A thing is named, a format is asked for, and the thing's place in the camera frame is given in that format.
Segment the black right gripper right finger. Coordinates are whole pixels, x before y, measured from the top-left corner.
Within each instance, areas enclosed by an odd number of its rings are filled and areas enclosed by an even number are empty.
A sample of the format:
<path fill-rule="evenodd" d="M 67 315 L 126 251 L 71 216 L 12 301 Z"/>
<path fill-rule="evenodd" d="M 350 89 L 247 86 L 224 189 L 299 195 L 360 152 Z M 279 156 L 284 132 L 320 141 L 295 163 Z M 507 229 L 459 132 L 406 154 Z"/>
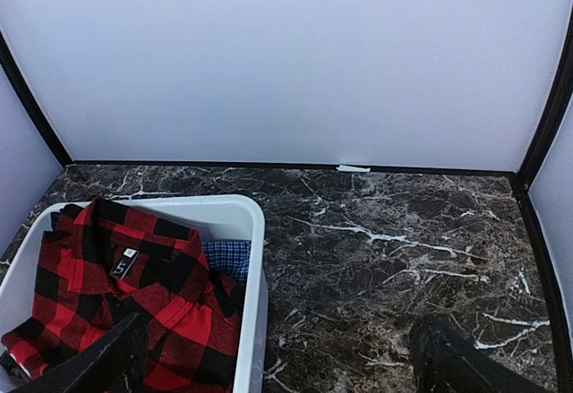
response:
<path fill-rule="evenodd" d="M 409 332 L 410 360 L 418 392 L 544 392 L 545 389 L 474 349 L 431 314 Z"/>

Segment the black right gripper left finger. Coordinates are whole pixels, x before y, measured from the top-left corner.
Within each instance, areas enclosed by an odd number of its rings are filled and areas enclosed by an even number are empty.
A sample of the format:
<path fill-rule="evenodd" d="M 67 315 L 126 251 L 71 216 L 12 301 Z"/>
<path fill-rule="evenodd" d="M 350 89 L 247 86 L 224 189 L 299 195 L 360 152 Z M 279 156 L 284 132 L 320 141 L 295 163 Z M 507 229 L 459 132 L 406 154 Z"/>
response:
<path fill-rule="evenodd" d="M 132 314 L 66 363 L 30 383 L 31 392 L 142 392 L 148 332 Z"/>

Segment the red black plaid shirt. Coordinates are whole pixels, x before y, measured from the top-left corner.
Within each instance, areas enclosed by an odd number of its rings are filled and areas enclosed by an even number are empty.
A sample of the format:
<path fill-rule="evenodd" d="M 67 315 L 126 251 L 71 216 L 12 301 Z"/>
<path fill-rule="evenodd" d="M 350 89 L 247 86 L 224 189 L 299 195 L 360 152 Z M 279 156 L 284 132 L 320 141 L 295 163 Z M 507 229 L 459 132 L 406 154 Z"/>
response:
<path fill-rule="evenodd" d="M 32 314 L 4 334 L 4 360 L 36 379 L 135 313 L 148 331 L 146 391 L 230 391 L 244 287 L 210 267 L 198 231 L 102 199 L 59 212 Z"/>

